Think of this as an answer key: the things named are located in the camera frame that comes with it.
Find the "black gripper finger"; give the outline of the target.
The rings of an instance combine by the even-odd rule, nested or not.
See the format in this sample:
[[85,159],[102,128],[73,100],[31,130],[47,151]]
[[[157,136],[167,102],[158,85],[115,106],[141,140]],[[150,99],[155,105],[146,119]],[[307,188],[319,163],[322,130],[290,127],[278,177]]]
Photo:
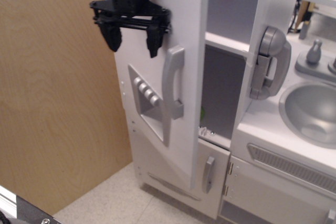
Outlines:
[[158,55],[157,51],[162,46],[164,29],[159,26],[149,26],[146,29],[147,33],[147,48],[150,52],[150,57],[154,58]]
[[113,52],[117,52],[122,42],[120,28],[111,23],[99,23],[98,26],[108,47]]

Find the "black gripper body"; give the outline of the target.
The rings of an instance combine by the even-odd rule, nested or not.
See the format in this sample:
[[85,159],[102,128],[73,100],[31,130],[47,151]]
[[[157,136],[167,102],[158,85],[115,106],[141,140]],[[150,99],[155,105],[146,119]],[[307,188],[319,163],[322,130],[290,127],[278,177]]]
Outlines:
[[153,28],[169,33],[170,11],[150,0],[102,0],[93,1],[94,22],[102,32],[130,28],[148,30]]

